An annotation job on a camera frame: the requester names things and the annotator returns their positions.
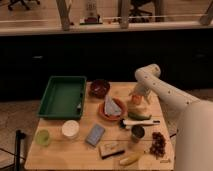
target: brown bowl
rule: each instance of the brown bowl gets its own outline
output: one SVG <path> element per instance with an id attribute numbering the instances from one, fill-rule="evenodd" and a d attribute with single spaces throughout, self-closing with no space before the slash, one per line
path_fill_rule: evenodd
<path id="1" fill-rule="evenodd" d="M 101 103 L 99 105 L 99 108 L 98 108 L 98 114 L 106 119 L 106 120 L 109 120 L 109 121 L 118 121 L 118 120 L 121 120 L 121 118 L 123 118 L 124 114 L 126 113 L 126 106 L 124 105 L 124 103 L 122 101 L 120 101 L 119 99 L 115 99 L 113 98 L 114 102 L 121 108 L 121 114 L 119 116 L 113 116 L 113 115 L 106 115 L 105 112 L 104 112 L 104 106 L 105 106 L 105 102 Z"/>
<path id="2" fill-rule="evenodd" d="M 104 79 L 94 80 L 90 85 L 90 94 L 97 98 L 104 98 L 110 89 L 110 84 Z"/>

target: green tray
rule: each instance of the green tray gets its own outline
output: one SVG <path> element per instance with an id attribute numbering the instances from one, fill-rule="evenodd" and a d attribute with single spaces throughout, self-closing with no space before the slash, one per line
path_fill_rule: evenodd
<path id="1" fill-rule="evenodd" d="M 52 76 L 42 97 L 38 116 L 79 120 L 83 114 L 86 77 Z"/>

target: black cabinet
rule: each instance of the black cabinet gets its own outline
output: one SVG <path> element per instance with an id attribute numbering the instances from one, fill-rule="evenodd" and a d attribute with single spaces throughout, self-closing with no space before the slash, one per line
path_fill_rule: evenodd
<path id="1" fill-rule="evenodd" d="M 51 75 L 135 81 L 156 63 L 182 89 L 212 87 L 213 29 L 0 37 L 0 100 L 41 98 Z"/>

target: dark bowl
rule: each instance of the dark bowl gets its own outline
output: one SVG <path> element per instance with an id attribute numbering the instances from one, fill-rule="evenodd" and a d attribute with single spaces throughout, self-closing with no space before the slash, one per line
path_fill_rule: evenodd
<path id="1" fill-rule="evenodd" d="M 94 80 L 90 85 L 90 94 L 97 98 L 104 98 L 110 89 L 110 84 L 104 79 Z"/>

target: floor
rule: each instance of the floor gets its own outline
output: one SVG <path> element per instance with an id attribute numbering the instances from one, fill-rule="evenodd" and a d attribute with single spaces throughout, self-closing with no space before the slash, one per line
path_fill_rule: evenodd
<path id="1" fill-rule="evenodd" d="M 55 27 L 60 26 L 60 17 L 56 0 L 40 0 L 41 4 L 28 2 L 30 10 L 26 10 L 21 3 L 13 6 L 13 11 L 7 8 L 9 0 L 0 1 L 0 29 L 18 27 Z M 70 20 L 79 24 L 84 17 L 83 0 L 66 0 L 67 4 L 73 1 L 69 13 Z M 197 21 L 207 10 L 211 0 L 163 0 L 165 21 Z M 104 21 L 117 17 L 117 0 L 97 0 L 98 13 Z M 154 15 L 154 5 L 148 3 L 142 7 Z"/>
<path id="2" fill-rule="evenodd" d="M 191 90 L 187 91 L 201 99 L 213 101 L 213 89 Z M 22 141 L 22 156 L 26 157 L 27 151 L 32 142 L 35 133 L 38 117 L 40 101 L 15 101 L 0 103 L 0 148 L 14 152 L 15 131 L 20 129 L 27 134 L 25 140 Z M 167 123 L 170 135 L 176 133 L 179 112 L 169 107 L 160 100 L 163 114 Z M 171 138 L 173 146 L 175 146 L 175 136 Z M 13 163 L 13 156 L 0 151 L 0 168 Z"/>

